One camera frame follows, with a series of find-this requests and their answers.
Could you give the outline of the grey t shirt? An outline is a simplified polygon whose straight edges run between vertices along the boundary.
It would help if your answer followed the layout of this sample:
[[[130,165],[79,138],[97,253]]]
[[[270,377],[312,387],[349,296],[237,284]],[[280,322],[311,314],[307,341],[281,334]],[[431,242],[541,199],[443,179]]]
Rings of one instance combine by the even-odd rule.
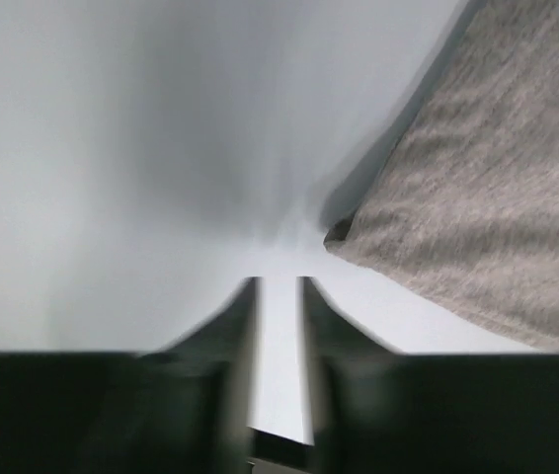
[[[559,350],[559,1],[488,1],[327,250]]]

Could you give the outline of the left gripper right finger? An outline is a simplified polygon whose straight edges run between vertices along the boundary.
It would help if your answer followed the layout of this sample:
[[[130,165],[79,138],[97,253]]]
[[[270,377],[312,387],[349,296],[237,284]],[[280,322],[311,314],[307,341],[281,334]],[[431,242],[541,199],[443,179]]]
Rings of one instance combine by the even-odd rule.
[[[559,355],[405,355],[301,282],[316,473],[559,473]]]

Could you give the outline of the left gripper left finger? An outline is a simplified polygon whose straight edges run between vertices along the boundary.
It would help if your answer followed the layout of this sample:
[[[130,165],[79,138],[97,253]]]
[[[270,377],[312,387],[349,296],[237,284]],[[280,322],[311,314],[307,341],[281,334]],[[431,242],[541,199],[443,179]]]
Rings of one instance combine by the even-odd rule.
[[[242,473],[259,282],[149,353],[0,353],[0,473]]]

